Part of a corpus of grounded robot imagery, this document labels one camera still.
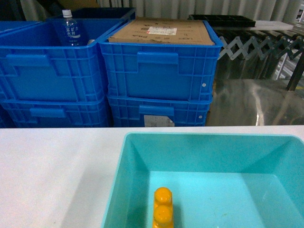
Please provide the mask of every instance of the cardboard box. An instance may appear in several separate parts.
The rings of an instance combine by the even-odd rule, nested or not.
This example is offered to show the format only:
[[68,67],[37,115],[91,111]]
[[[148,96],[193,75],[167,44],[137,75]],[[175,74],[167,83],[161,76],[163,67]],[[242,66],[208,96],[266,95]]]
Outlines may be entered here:
[[202,21],[155,18],[136,18],[109,42],[214,45]]

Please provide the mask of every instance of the crate handle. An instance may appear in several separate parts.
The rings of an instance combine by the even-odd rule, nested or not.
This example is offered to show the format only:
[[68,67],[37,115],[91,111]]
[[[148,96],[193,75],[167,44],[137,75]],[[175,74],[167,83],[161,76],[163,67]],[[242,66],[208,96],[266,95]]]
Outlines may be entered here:
[[13,67],[48,67],[51,66],[48,55],[15,55],[8,54],[6,58]]
[[137,52],[138,63],[155,63],[155,64],[178,64],[179,55],[177,53],[164,52]]
[[32,117],[66,118],[66,112],[62,108],[30,108]]
[[173,107],[139,105],[139,113],[143,115],[164,115],[174,117]]

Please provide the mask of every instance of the bottle label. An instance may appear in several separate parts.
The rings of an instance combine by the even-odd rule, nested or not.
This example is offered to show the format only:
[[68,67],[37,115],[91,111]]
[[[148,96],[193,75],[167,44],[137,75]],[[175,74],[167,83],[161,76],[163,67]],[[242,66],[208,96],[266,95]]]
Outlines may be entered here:
[[79,42],[81,35],[78,25],[65,26],[65,32],[65,36],[70,44]]

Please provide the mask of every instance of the reflective metal surface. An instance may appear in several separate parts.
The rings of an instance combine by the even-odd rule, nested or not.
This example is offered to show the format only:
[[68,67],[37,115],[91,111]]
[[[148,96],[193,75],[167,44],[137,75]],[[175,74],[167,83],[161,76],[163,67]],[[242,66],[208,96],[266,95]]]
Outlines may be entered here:
[[217,80],[206,126],[303,125],[304,99],[281,81]]
[[256,54],[250,60],[237,57],[233,61],[225,55],[217,63],[216,79],[275,79],[276,68],[280,60],[273,55],[260,60]]

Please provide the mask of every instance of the bottle cap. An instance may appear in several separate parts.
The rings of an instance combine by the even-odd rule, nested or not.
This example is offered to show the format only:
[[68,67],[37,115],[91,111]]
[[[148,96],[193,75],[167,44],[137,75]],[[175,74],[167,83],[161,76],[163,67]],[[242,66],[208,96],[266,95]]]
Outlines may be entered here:
[[70,9],[64,9],[62,10],[62,14],[64,18],[71,18],[72,17],[72,12]]

